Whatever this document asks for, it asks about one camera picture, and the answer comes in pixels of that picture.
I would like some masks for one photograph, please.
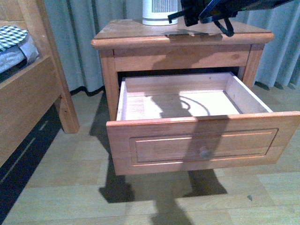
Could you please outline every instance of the wooden bed frame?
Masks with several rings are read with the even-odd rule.
[[[28,29],[39,59],[0,83],[0,166],[14,152],[52,104],[65,133],[79,123],[43,0],[0,2],[0,26]]]

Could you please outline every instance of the open drawer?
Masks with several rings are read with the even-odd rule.
[[[300,112],[272,112],[231,73],[124,78],[107,122],[117,175],[273,164]]]

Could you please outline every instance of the curtain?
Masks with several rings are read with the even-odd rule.
[[[141,0],[45,0],[70,90],[103,86],[98,52],[90,45],[113,19],[141,18]]]
[[[113,19],[142,17],[142,0],[45,0],[70,90],[103,85],[98,52],[90,41]],[[271,30],[275,39],[266,45],[256,80],[268,86],[300,85],[299,0],[273,10],[239,12],[240,22]]]
[[[271,30],[275,38],[266,44],[256,81],[300,85],[300,1],[271,10],[239,12],[237,21]]]

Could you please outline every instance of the nightstand top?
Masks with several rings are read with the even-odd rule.
[[[227,37],[214,23],[186,27],[183,18],[178,24],[147,26],[140,20],[113,20],[92,40],[99,50],[183,46],[265,44],[274,38],[271,31],[232,20],[234,36]]]
[[[258,27],[231,20],[235,34],[239,33],[270,33]],[[141,20],[113,20],[110,21],[96,36],[95,39],[110,38],[137,38],[149,36],[166,36],[182,34],[222,34],[221,30],[214,23],[197,24],[187,27],[183,18],[178,24],[168,26],[148,26],[142,24]]]

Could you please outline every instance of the wooden nightstand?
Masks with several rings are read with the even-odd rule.
[[[100,51],[118,175],[278,160],[300,112],[272,112],[247,88],[254,83],[265,43],[274,36],[239,22],[232,25],[235,35],[227,37],[214,24],[186,27],[180,20],[153,27],[116,20],[95,36],[91,43]],[[118,72],[228,67],[239,68],[242,82],[230,73],[133,77],[123,79],[119,93]],[[225,102],[222,108],[232,111],[218,111]]]

